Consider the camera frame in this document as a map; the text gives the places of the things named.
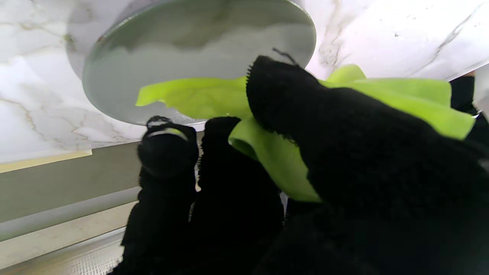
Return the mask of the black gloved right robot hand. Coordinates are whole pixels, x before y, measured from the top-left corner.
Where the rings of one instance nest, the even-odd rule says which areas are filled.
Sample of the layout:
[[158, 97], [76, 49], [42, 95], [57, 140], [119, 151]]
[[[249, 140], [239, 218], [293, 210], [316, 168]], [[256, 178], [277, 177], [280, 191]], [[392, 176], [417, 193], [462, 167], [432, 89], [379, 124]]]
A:
[[260, 56], [253, 116], [291, 139], [320, 202], [290, 202], [208, 120], [154, 116], [138, 146], [138, 203], [110, 275], [487, 275], [488, 123], [469, 140], [298, 65]]

